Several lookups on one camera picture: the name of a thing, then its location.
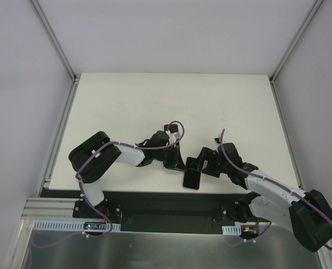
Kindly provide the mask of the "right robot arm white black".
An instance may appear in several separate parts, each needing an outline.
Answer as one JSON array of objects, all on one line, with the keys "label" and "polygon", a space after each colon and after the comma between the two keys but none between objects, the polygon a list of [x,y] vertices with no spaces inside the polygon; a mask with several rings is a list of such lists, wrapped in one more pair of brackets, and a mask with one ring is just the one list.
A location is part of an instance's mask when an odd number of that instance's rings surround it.
[{"label": "right robot arm white black", "polygon": [[204,147],[198,157],[188,157],[184,187],[198,189],[201,174],[216,178],[226,174],[233,184],[249,191],[236,211],[239,222],[255,217],[274,222],[311,252],[332,239],[332,209],[321,192],[306,192],[271,178],[244,162],[233,143],[219,145],[216,150]]}]

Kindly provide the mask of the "phone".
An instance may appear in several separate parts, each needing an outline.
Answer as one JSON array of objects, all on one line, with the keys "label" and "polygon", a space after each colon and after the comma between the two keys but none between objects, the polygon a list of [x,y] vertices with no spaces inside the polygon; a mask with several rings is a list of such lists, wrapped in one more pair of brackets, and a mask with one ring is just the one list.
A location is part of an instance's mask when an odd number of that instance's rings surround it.
[{"label": "phone", "polygon": [[175,123],[165,124],[163,127],[163,131],[166,132],[168,135],[173,133],[179,133],[179,126]]}]

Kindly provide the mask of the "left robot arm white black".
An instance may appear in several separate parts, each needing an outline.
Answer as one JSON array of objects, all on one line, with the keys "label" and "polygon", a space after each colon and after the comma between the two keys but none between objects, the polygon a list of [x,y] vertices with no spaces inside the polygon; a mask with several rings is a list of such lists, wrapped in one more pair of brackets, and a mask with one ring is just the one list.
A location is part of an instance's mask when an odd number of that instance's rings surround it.
[{"label": "left robot arm white black", "polygon": [[86,212],[93,218],[104,214],[105,196],[100,179],[113,163],[144,167],[157,160],[166,169],[185,171],[180,139],[181,134],[177,131],[157,131],[151,138],[129,146],[113,142],[105,132],[99,131],[73,149],[68,160],[76,172],[82,194],[88,200]]}]

